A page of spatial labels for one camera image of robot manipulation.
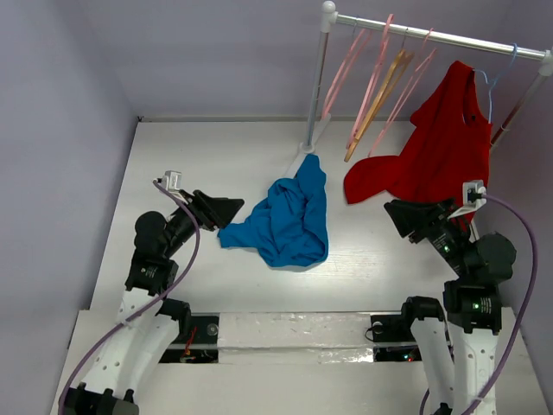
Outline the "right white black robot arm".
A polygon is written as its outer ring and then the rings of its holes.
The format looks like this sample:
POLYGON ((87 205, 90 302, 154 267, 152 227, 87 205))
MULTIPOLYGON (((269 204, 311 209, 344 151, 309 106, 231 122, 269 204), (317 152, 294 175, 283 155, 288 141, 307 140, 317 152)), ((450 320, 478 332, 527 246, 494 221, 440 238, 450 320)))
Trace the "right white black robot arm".
POLYGON ((433 414, 494 414, 495 384, 507 355, 497 355, 503 304, 499 285, 512 277, 516 250, 499 233, 472 239, 454 200, 385 203, 399 235, 428 241, 453 270, 443 299, 408 297, 397 327, 415 339, 433 414))

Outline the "blue t shirt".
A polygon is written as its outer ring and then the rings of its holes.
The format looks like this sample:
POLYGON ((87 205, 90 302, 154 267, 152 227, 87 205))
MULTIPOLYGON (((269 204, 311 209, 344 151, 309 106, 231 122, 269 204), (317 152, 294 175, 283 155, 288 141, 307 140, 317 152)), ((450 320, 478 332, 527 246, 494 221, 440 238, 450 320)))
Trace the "blue t shirt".
POLYGON ((327 259, 327 176, 307 155, 296 175, 280 178, 241 223, 219 230, 223 248, 253 248, 273 268, 309 267, 327 259))

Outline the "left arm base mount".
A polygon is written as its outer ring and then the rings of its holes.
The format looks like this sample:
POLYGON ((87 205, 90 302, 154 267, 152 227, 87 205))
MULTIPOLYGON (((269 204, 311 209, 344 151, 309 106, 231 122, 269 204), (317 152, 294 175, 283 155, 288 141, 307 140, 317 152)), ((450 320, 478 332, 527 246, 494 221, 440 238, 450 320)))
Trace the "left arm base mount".
POLYGON ((179 335, 160 363, 207 364, 219 361, 219 314, 192 314, 189 331, 179 335))

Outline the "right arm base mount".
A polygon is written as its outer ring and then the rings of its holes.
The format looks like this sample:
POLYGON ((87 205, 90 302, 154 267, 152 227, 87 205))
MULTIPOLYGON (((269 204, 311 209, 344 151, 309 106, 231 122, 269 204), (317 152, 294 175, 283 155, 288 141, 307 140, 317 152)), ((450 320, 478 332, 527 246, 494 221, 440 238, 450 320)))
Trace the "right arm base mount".
POLYGON ((372 344, 375 362, 414 362, 422 356, 413 335, 399 314, 371 315, 365 338, 372 344))

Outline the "thin pink wire hanger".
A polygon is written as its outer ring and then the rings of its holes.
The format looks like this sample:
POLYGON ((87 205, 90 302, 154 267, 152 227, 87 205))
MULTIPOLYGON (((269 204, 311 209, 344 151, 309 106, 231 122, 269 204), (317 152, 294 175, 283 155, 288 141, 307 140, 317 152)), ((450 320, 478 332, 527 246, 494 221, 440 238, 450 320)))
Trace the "thin pink wire hanger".
POLYGON ((410 95, 413 93, 414 89, 416 88, 417 84, 419 83, 420 79, 424 75, 425 71, 427 70, 430 62, 434 59, 436 48, 433 48, 432 51, 423 59, 423 51, 425 48, 425 45, 429 39, 429 36, 434 31, 433 28, 429 30, 429 33, 424 37, 422 46, 420 48, 419 53, 417 54, 417 61, 416 61, 416 67, 414 68, 413 73, 411 74, 409 80, 407 81, 403 91, 399 95, 399 98, 397 99, 397 102, 395 106, 393 107, 390 116, 385 122, 385 125, 381 132, 378 134, 374 144, 372 145, 368 156, 371 156, 372 153, 377 149, 379 143, 384 138, 386 132, 390 129, 392 123, 396 120, 398 114, 403 109, 406 102, 409 100, 410 95))

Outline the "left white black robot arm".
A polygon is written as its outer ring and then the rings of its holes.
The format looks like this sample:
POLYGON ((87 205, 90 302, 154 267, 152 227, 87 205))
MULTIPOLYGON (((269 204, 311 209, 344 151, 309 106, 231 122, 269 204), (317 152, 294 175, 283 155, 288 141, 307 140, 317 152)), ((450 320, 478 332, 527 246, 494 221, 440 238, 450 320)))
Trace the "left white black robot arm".
POLYGON ((245 202, 199 190, 165 194, 177 208, 169 216, 149 211, 137 219, 116 324, 69 375, 60 414, 138 414, 140 392, 168 346, 190 334, 189 303, 168 296, 188 273, 172 258, 189 239, 198 240, 200 230, 229 225, 245 202))

